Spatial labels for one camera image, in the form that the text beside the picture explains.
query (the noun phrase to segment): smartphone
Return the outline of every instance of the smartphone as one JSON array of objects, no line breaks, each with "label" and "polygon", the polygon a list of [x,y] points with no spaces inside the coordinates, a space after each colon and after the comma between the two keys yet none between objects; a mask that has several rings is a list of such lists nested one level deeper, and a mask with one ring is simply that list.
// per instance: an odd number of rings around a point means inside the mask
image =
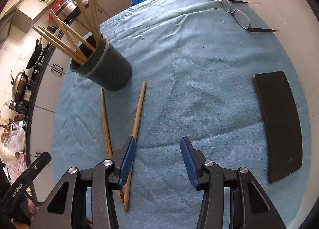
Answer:
[{"label": "smartphone", "polygon": [[252,77],[268,146],[268,180],[276,182],[302,165],[302,138],[297,106],[282,71]]}]

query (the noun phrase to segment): stainless steel pot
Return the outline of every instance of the stainless steel pot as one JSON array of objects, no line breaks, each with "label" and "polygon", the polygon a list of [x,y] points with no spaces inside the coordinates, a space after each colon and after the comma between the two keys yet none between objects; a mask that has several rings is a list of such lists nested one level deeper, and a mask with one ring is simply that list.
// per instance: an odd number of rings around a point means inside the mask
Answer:
[{"label": "stainless steel pot", "polygon": [[11,93],[12,98],[15,102],[21,102],[23,100],[29,78],[24,71],[19,72],[15,80],[13,79],[12,73],[10,73],[10,76],[12,78],[11,85],[13,85]]},{"label": "stainless steel pot", "polygon": [[69,14],[73,12],[73,10],[77,7],[75,3],[72,2],[72,0],[66,0],[63,5],[59,7],[59,9],[56,12],[56,15],[59,19],[64,21]]}]

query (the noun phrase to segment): pan handle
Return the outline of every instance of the pan handle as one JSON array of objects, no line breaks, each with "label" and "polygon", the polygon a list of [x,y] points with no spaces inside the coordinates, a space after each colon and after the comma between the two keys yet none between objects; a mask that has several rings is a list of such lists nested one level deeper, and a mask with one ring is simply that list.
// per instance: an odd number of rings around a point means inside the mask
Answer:
[{"label": "pan handle", "polygon": [[10,71],[10,76],[11,76],[11,78],[12,78],[12,81],[11,81],[10,85],[13,85],[14,79],[13,79],[13,76],[12,76],[12,71]]}]

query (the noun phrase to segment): bottle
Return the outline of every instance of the bottle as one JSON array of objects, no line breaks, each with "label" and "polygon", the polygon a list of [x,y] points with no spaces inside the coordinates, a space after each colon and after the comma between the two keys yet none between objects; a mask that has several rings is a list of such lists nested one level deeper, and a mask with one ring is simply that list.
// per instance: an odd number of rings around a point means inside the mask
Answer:
[{"label": "bottle", "polygon": [[9,124],[0,124],[0,127],[3,127],[4,129],[7,129],[10,131],[10,126]]},{"label": "bottle", "polygon": [[9,107],[9,109],[13,110],[13,111],[16,111],[20,114],[23,114],[25,115],[26,112],[27,112],[27,107],[20,104],[20,103],[17,103],[17,102],[14,102],[12,100],[9,100],[8,102],[5,102],[4,103],[4,106],[7,105]]}]

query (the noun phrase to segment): table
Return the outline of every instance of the table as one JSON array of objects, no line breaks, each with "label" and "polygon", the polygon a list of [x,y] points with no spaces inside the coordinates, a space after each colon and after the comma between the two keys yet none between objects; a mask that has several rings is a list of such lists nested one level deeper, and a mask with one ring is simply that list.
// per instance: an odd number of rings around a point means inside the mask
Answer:
[{"label": "table", "polygon": [[[247,5],[236,7],[252,26],[266,27]],[[248,167],[288,225],[307,184],[311,132],[298,76],[275,35],[247,32],[219,2],[208,0],[149,0],[107,20],[101,31],[133,68],[123,89],[105,93],[114,150],[131,134],[139,89],[147,81],[130,212],[124,213],[115,201],[120,228],[196,227],[202,192],[194,191],[188,181],[179,149],[182,136],[221,167]],[[264,126],[251,76],[277,70],[285,72],[298,108],[303,166],[270,184]],[[57,182],[71,166],[90,168],[106,156],[100,87],[68,70],[55,111],[54,179]],[[224,228],[228,222],[225,211]]]}]

